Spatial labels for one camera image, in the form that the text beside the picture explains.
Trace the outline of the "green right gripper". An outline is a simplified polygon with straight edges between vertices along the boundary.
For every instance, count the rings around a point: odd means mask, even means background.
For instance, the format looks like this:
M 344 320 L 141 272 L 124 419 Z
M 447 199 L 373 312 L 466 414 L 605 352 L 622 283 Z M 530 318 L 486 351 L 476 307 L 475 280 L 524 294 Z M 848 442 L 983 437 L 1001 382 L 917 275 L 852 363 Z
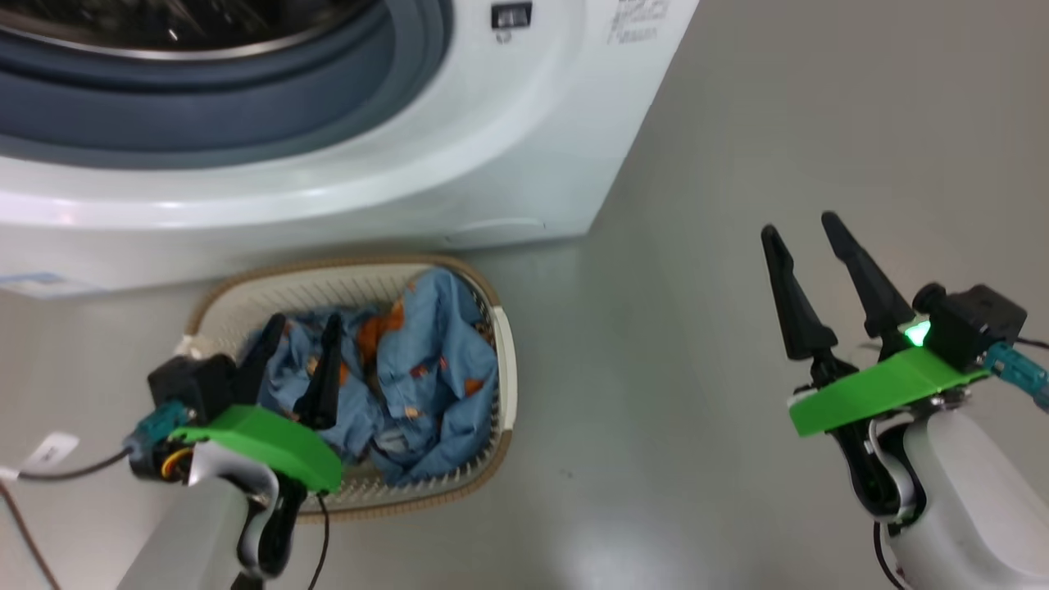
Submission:
M 870 338 L 909 324 L 915 313 L 880 266 L 854 238 L 840 216 L 821 214 L 825 235 L 835 257 L 845 265 L 861 300 Z M 823 324 L 794 273 L 794 259 L 775 225 L 761 229 L 773 302 L 779 319 L 784 351 L 790 360 L 815 359 L 836 347 L 836 333 Z M 839 429 L 923 398 L 986 379 L 988 370 L 960 372 L 928 347 L 911 347 L 862 372 L 848 374 L 789 403 L 789 415 L 799 437 Z

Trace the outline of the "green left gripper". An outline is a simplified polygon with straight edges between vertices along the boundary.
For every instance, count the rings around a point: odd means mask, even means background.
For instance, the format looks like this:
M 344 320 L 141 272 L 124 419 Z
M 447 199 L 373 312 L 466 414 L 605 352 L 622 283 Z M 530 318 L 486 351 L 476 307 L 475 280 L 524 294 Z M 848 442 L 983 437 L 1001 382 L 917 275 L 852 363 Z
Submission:
M 303 484 L 308 492 L 331 494 L 343 481 L 343 463 L 316 431 L 331 429 L 338 418 L 338 391 L 342 386 L 341 316 L 331 314 L 320 339 L 321 354 L 311 384 L 293 410 L 299 422 L 255 406 L 267 362 L 284 336 L 286 317 L 274 314 L 250 340 L 234 374 L 234 403 L 204 426 L 185 425 L 171 434 L 184 443 L 217 443 L 235 454 L 266 465 Z

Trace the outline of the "blue patterned clothing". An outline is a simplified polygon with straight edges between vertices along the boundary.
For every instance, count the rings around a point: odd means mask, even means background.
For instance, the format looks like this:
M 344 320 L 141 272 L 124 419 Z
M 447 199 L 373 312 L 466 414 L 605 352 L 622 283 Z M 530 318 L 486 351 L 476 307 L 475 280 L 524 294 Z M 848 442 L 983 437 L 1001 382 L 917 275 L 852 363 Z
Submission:
M 311 384 L 321 335 L 341 316 L 338 418 L 320 436 L 345 465 L 364 461 L 389 486 L 456 471 L 488 445 L 498 358 L 479 304 L 456 274 L 420 273 L 389 305 L 292 313 L 258 402 L 290 419 Z

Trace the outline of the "cream laundry basket brown rim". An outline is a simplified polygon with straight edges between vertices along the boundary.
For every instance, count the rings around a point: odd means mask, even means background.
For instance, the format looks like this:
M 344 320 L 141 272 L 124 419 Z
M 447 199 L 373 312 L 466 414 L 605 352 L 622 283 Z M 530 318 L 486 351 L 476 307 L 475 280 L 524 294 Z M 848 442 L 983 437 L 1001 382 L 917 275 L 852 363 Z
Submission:
M 508 452 L 517 410 L 512 329 L 472 266 L 446 256 L 329 259 L 275 266 L 226 280 L 191 315 L 177 352 L 248 359 L 266 322 L 285 318 L 265 361 L 258 406 L 303 421 L 321 376 L 322 333 L 338 407 L 320 431 L 340 485 L 301 515 L 385 518 L 475 492 Z

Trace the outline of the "white front-load washing machine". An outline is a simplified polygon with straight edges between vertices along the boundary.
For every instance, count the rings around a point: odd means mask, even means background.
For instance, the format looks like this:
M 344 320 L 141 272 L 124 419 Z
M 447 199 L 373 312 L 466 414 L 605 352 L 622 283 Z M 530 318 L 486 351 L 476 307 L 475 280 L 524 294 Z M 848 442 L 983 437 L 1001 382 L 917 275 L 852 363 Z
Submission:
M 0 275 L 587 233 L 701 0 L 513 1 L 0 0 Z

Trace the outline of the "black door latch socket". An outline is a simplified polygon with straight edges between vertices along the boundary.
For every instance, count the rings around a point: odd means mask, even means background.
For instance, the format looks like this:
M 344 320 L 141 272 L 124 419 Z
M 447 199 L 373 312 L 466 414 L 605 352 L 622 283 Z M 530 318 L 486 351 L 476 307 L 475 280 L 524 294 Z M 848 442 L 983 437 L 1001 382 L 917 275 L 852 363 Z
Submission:
M 532 0 L 495 2 L 490 7 L 491 29 L 494 31 L 528 29 L 532 23 L 533 10 Z

